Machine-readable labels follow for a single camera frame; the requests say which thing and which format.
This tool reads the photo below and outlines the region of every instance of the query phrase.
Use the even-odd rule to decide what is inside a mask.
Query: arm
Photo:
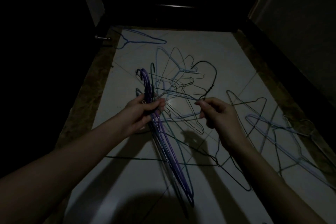
[[[242,133],[235,109],[216,98],[197,101],[200,118],[215,128],[274,223],[325,223],[265,161]]]
[[[164,107],[164,99],[142,104],[143,98],[133,99],[116,116],[60,150],[2,178],[1,222],[43,221],[107,153],[151,120],[145,111]]]

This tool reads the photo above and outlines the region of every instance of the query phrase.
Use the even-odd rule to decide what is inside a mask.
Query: floor
[[[265,86],[250,60],[242,51],[237,40],[231,33],[198,32],[198,31],[167,31],[142,30],[143,32],[167,40],[165,45],[158,44],[128,44],[117,50],[112,67],[101,96],[92,128],[100,125],[111,116],[118,113],[128,101],[135,97],[135,88],[143,89],[135,71],[145,68],[149,71],[151,62],[155,63],[157,47],[164,48],[170,53],[178,47],[185,58],[187,67],[190,67],[193,56],[194,63],[207,60],[217,68],[217,78],[214,87],[208,96],[239,103],[232,91],[242,101],[254,101],[249,106],[261,112],[266,98],[267,102],[263,116],[277,124],[286,126],[283,112],[278,103]],[[123,34],[132,40],[145,40],[143,36],[123,31]],[[118,46],[123,45],[120,39]],[[183,61],[177,49],[171,56],[182,65]],[[158,75],[171,78],[177,71],[176,65],[169,60],[162,50],[158,52],[156,69]],[[198,86],[209,88],[214,78],[214,69],[207,64],[199,64],[198,70],[204,74],[192,75]],[[186,88],[188,94],[194,94],[197,89]],[[185,99],[171,98],[167,103],[181,114],[188,114],[190,110]],[[237,114],[246,131],[252,126],[245,119],[252,111],[248,106],[237,105]],[[181,128],[172,123],[176,137],[186,144],[215,155],[218,147],[218,135],[215,130],[206,127],[205,121],[200,120],[204,128],[191,121],[191,128],[184,122],[179,122]],[[266,124],[260,128],[267,129]],[[276,138],[291,154],[298,157],[297,145],[291,134],[277,131]],[[313,163],[305,145],[295,137],[302,148],[302,153]],[[263,136],[256,130],[250,134],[250,140],[257,149],[260,149]],[[180,162],[183,161],[179,147],[171,140],[174,151]],[[187,146],[182,147],[182,153],[188,164],[214,164],[209,157],[197,153]],[[279,170],[279,163],[274,145],[266,140],[262,155]],[[131,158],[157,158],[157,152],[149,133],[133,135],[124,140],[107,156],[122,156]],[[190,175],[194,188],[195,207],[191,208],[186,202],[187,215],[183,211],[175,192],[170,185],[169,178],[162,169],[161,163],[154,160],[129,160],[120,158],[104,158],[72,191],[65,211],[64,223],[272,223],[261,202],[244,176],[235,167],[232,160],[219,167],[187,166],[183,169]],[[220,147],[218,161],[224,162],[228,153]],[[279,152],[281,168],[290,166],[294,162],[283,152]],[[302,167],[296,165],[282,172],[283,178],[319,215],[328,223],[336,220],[334,208],[336,196],[331,188],[313,177]]]

